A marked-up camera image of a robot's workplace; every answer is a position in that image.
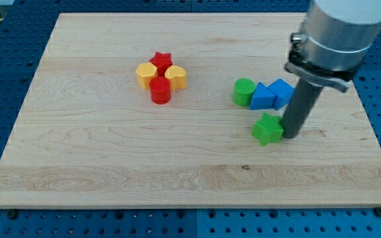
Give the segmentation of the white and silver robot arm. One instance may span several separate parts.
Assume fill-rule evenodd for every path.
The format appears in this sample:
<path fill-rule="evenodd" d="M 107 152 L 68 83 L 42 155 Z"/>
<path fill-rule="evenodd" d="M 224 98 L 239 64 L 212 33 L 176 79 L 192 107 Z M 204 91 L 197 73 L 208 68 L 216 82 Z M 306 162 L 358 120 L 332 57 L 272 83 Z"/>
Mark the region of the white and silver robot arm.
<path fill-rule="evenodd" d="M 299 91 L 331 87 L 346 92 L 381 31 L 381 0 L 313 0 L 285 69 L 299 76 Z"/>

